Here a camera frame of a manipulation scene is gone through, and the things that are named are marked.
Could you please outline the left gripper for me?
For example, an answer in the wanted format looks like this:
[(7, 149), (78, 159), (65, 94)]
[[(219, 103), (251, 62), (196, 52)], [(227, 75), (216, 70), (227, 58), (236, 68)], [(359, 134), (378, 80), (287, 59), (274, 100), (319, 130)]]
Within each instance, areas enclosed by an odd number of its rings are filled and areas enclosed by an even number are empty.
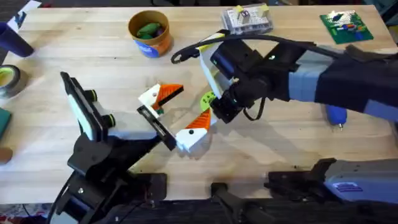
[(92, 182), (113, 182), (137, 161), (163, 142), (169, 150), (176, 146), (191, 152), (208, 131), (205, 128), (181, 129), (175, 138), (161, 124), (162, 106), (183, 91), (181, 84), (155, 84), (138, 100), (144, 105), (136, 113), (116, 112), (100, 115), (87, 106), (72, 103), (80, 126), (67, 164), (75, 174)]

